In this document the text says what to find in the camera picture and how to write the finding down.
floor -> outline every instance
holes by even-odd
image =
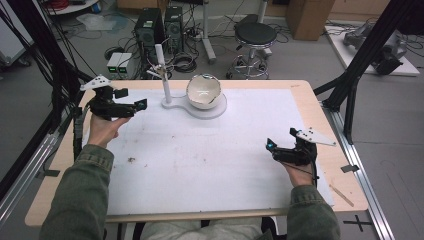
[[[83,26],[75,26],[78,23],[75,20],[77,15],[70,14],[62,20],[71,33],[70,41],[91,68],[96,74],[107,76],[105,50],[117,46],[118,42],[125,42],[120,39],[131,37],[134,23],[115,14],[113,10],[103,11],[103,14],[117,21],[113,31],[84,31]],[[213,18],[210,29],[227,20]],[[283,18],[268,17],[265,23],[286,26]],[[344,68],[327,36],[321,36],[318,41],[296,41],[288,33],[278,37],[281,42],[285,42],[286,38],[287,43],[276,43],[271,47],[270,79],[304,79],[312,88],[316,88],[343,73]],[[172,79],[189,79],[199,73],[210,73],[218,79],[225,79],[232,59],[238,55],[235,50],[237,44],[232,37],[213,37],[211,43],[217,55],[215,64],[208,64],[203,46],[197,44],[200,52],[196,60],[197,69],[185,74],[175,72]],[[411,52],[406,57],[422,71],[423,57]],[[94,74],[81,59],[77,58],[77,62],[82,71]],[[1,108],[3,113],[7,113],[0,119],[3,136],[0,139],[0,177],[3,178],[50,111],[51,89],[34,65],[13,66],[0,73],[0,76],[3,78],[0,78]],[[358,86],[353,122],[354,145],[397,239],[424,239],[424,195],[420,180],[424,172],[423,92],[424,75],[402,77],[364,74]],[[324,100],[328,95],[323,93],[318,99]],[[39,229],[27,227],[24,219],[40,183],[41,180],[35,178],[19,200],[8,221],[0,229],[1,240],[37,238]],[[337,216],[342,239],[378,239],[367,212],[339,213]],[[280,231],[284,232],[285,219],[277,219]],[[115,238],[117,226],[108,224],[107,229],[107,239]]]

person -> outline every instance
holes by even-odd
[[[57,187],[39,238],[103,239],[108,207],[108,185],[113,154],[107,144],[129,118],[106,121],[96,115],[90,134],[73,166]],[[294,186],[287,216],[287,239],[340,239],[337,218],[312,183],[310,174],[285,165]],[[310,165],[300,166],[310,172]],[[147,223],[142,239],[272,239],[260,229],[261,218],[223,219],[200,228],[200,221]]]

green sleeve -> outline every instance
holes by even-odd
[[[287,239],[340,239],[336,215],[315,186],[292,189],[287,214]]]
[[[103,239],[113,154],[86,145],[63,174],[40,239]]]

beige bowl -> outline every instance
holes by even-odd
[[[186,91],[191,105],[199,109],[211,109],[218,105],[222,98],[221,83],[209,74],[194,76]]]

pants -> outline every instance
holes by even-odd
[[[178,239],[234,239],[253,240],[262,236],[262,218],[211,220],[200,227],[200,221],[149,222],[143,228],[142,240]]]

